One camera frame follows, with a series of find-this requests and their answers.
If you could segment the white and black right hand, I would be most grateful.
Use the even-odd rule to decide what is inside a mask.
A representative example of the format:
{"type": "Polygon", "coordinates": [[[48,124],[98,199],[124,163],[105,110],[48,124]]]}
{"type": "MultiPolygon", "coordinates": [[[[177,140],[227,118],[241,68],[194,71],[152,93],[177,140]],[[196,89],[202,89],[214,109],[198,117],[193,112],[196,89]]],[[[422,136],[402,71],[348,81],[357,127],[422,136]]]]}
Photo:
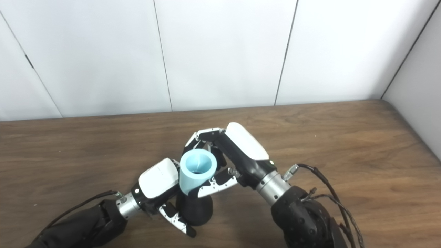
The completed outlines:
{"type": "Polygon", "coordinates": [[[208,155],[214,155],[214,170],[227,164],[227,157],[234,168],[226,168],[195,186],[181,184],[181,191],[190,199],[203,198],[240,184],[256,190],[265,201],[273,205],[289,189],[270,160],[263,146],[241,124],[230,122],[227,128],[209,128],[194,132],[184,146],[181,160],[181,176],[187,172],[186,156],[189,151],[208,145],[208,155]]]}

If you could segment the white and black left hand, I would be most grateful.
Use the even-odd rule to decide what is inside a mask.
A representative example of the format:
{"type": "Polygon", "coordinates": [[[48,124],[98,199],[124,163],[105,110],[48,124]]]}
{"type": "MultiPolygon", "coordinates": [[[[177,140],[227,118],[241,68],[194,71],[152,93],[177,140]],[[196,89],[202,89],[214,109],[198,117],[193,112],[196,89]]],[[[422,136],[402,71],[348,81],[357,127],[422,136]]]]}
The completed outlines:
{"type": "Polygon", "coordinates": [[[190,226],[176,207],[170,202],[180,191],[180,163],[165,158],[156,163],[138,178],[129,195],[133,207],[150,216],[161,215],[166,221],[187,236],[196,237],[196,230],[190,226]]]}

